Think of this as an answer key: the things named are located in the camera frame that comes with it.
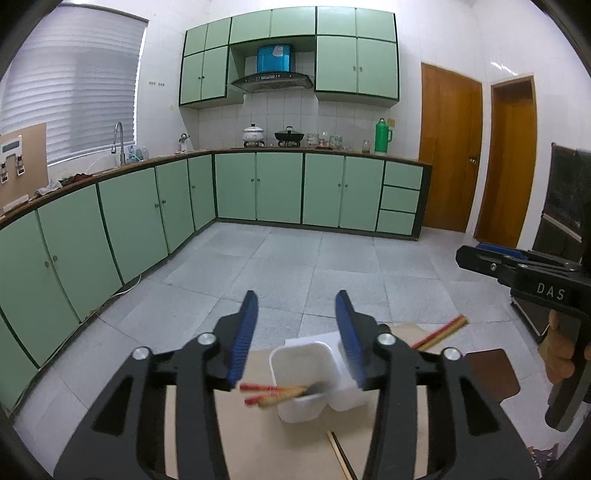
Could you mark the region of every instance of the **white pot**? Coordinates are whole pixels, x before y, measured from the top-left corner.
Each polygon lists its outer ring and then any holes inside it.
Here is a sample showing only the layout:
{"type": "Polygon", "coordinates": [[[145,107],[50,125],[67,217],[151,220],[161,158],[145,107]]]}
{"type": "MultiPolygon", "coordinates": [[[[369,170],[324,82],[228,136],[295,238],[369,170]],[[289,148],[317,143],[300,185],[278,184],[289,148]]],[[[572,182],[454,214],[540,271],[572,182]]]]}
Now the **white pot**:
{"type": "Polygon", "coordinates": [[[256,127],[255,124],[246,127],[242,134],[242,141],[244,142],[262,142],[265,131],[261,127],[256,127]]]}

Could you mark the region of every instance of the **door frame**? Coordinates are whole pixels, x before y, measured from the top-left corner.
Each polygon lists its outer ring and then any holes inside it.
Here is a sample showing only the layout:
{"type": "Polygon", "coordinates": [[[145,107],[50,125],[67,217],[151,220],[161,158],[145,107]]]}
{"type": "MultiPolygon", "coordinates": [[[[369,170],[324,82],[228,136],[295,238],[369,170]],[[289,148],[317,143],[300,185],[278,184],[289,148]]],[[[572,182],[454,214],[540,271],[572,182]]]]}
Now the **door frame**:
{"type": "MultiPolygon", "coordinates": [[[[537,145],[537,139],[538,139],[538,102],[535,96],[535,80],[534,80],[534,75],[523,75],[523,76],[518,76],[516,78],[510,79],[510,80],[504,80],[502,82],[497,82],[497,83],[493,83],[491,84],[491,141],[490,141],[490,145],[489,145],[489,149],[488,149],[488,159],[487,159],[487,165],[486,165],[486,181],[485,181],[485,186],[484,186],[484,190],[482,192],[482,199],[480,200],[480,205],[478,207],[478,221],[476,222],[476,227],[474,228],[474,234],[473,237],[476,240],[479,240],[479,230],[481,227],[480,224],[480,220],[482,219],[482,213],[483,213],[483,209],[485,206],[485,200],[486,200],[486,191],[490,188],[490,183],[489,183],[489,173],[491,172],[491,155],[492,155],[492,151],[494,148],[493,145],[493,139],[492,139],[492,124],[493,124],[493,119],[495,117],[495,102],[494,102],[494,91],[495,89],[499,88],[499,87],[505,87],[508,85],[514,85],[517,83],[524,83],[525,81],[530,82],[531,85],[531,94],[532,94],[532,99],[534,102],[534,116],[535,116],[535,138],[536,138],[536,145],[535,145],[535,158],[534,158],[534,175],[535,175],[535,163],[538,157],[538,145],[537,145]]],[[[532,178],[532,185],[530,188],[530,198],[528,199],[528,208],[529,208],[529,202],[531,201],[531,189],[533,188],[533,178],[532,178]]],[[[525,218],[527,217],[527,209],[525,211],[525,216],[523,219],[523,223],[521,224],[521,232],[519,232],[519,238],[521,238],[521,234],[523,232],[523,225],[525,223],[525,218]]]]}

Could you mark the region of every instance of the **blue box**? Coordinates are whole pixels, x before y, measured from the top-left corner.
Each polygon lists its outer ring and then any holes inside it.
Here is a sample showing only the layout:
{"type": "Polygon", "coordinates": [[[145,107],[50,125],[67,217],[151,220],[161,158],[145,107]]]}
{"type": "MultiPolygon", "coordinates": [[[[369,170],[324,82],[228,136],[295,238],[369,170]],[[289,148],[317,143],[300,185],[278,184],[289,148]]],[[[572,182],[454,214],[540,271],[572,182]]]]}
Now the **blue box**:
{"type": "Polygon", "coordinates": [[[256,72],[290,72],[291,45],[267,45],[259,47],[256,55],[256,72]]]}

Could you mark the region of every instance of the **blue gripper pad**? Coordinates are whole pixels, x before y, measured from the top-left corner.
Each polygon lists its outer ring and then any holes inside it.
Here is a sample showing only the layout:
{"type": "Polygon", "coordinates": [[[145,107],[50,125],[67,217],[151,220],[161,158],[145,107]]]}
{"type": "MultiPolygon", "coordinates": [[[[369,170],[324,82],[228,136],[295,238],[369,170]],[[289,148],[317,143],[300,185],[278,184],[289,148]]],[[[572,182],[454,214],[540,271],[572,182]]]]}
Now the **blue gripper pad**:
{"type": "Polygon", "coordinates": [[[246,358],[251,347],[252,335],[255,333],[256,319],[258,317],[258,297],[249,290],[244,297],[240,311],[240,326],[230,350],[230,365],[226,381],[232,388],[242,378],[246,358]]]}
{"type": "Polygon", "coordinates": [[[527,257],[521,253],[520,250],[515,250],[513,248],[485,243],[479,243],[476,248],[479,248],[480,250],[488,250],[489,252],[496,252],[501,255],[509,255],[510,257],[518,258],[519,260],[527,260],[527,257]]]}
{"type": "Polygon", "coordinates": [[[363,368],[363,350],[361,340],[357,336],[353,325],[355,311],[351,306],[347,294],[341,290],[335,298],[336,323],[339,326],[340,339],[347,355],[349,372],[358,387],[365,383],[366,375],[363,368]]]}

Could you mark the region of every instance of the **cooking pot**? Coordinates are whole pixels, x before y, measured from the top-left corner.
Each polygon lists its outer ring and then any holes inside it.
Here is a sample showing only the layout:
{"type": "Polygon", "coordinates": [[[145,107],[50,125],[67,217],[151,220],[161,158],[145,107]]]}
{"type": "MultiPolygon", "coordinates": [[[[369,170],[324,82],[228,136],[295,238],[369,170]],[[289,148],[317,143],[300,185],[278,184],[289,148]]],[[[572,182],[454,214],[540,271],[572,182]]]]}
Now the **cooking pot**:
{"type": "Polygon", "coordinates": [[[302,138],[304,138],[304,134],[295,131],[293,127],[286,127],[285,130],[277,132],[275,138],[279,140],[279,146],[281,146],[282,143],[294,142],[295,146],[299,147],[302,138]]]}
{"type": "Polygon", "coordinates": [[[243,130],[242,134],[242,141],[243,142],[263,142],[264,143],[264,135],[265,131],[261,127],[255,126],[255,124],[251,124],[251,126],[246,127],[243,130]]]}

